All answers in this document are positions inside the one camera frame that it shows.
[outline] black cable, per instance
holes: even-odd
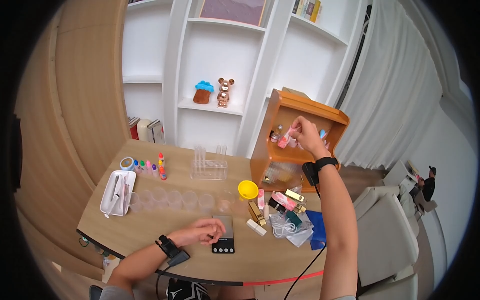
[[[318,198],[320,198],[320,193],[318,192],[318,189],[317,189],[317,185],[315,184],[314,185],[315,187],[315,190],[317,191],[317,195],[318,195]],[[324,251],[325,247],[327,246],[327,243],[325,243],[324,247],[320,250],[320,253],[317,254],[317,256],[315,256],[315,258],[312,260],[312,262],[308,265],[308,267],[303,270],[303,272],[300,274],[300,276],[297,277],[297,279],[293,282],[292,286],[290,287],[290,289],[288,290],[287,294],[285,295],[285,298],[283,298],[283,300],[287,300],[287,297],[288,297],[288,294],[290,293],[290,291],[292,290],[293,286],[297,283],[297,281],[300,279],[300,277],[302,277],[302,275],[308,270],[308,268],[310,268],[310,266],[315,262],[315,260],[320,256],[320,254],[322,254],[322,252]]]
[[[317,191],[318,199],[321,199],[321,198],[320,198],[320,193],[318,192],[317,185],[315,184],[314,187],[315,187],[315,190]]]
[[[158,300],[160,300],[160,296],[158,295],[158,281],[160,280],[160,276],[163,275],[163,273],[165,273],[168,269],[170,269],[171,265],[169,265],[168,267],[165,268],[165,270],[161,271],[160,273],[158,273],[158,277],[156,278],[156,284],[155,284],[155,293],[156,293],[156,298]]]

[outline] wrist strap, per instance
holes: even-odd
[[[326,165],[338,165],[338,160],[335,157],[322,157],[315,162],[315,170],[320,170]]]
[[[169,258],[173,258],[175,255],[180,253],[180,250],[177,248],[177,246],[175,246],[173,241],[167,238],[165,235],[162,234],[158,239],[160,240],[161,244],[158,243],[158,241],[155,241],[155,244],[157,244],[157,246],[160,247],[160,249],[162,249],[162,251]]]

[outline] plush toy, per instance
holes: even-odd
[[[214,91],[213,85],[208,81],[200,81],[195,86],[197,92],[193,96],[193,101],[198,104],[207,104],[210,101],[210,93]]]
[[[233,79],[226,81],[223,78],[219,78],[218,82],[220,83],[220,92],[218,92],[218,96],[216,97],[218,101],[218,107],[226,108],[227,103],[230,100],[230,96],[228,95],[230,91],[230,86],[235,83]]]

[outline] orange wooden cabinet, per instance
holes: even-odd
[[[250,160],[252,180],[265,191],[284,191],[287,188],[294,187],[303,179],[303,182],[301,182],[303,185],[302,191],[315,192],[315,188],[310,186],[304,177],[301,177],[301,175],[304,176],[301,171],[297,173],[298,178],[296,180],[289,180],[288,182],[276,180],[274,183],[263,181],[270,164],[273,162],[296,164],[298,165],[297,170],[299,170],[303,163],[313,161],[313,156],[306,150],[297,147],[292,148],[288,145],[285,149],[282,149],[269,139],[271,130],[275,130],[279,124],[282,124],[283,133],[285,133],[299,115],[315,123],[318,130],[324,129],[328,132],[326,141],[330,143],[329,151],[332,157],[335,157],[335,147],[350,123],[350,118],[338,109],[274,89]]]

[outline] hand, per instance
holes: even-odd
[[[298,116],[295,121],[293,121],[292,128],[297,128],[297,131],[292,132],[291,136],[297,139],[303,149],[310,152],[315,160],[322,157],[332,157],[330,152],[325,148],[315,124],[303,116]]]
[[[219,219],[208,218],[198,219],[186,228],[170,233],[167,238],[177,247],[188,246],[198,241],[207,246],[216,243],[224,233],[225,226]]]

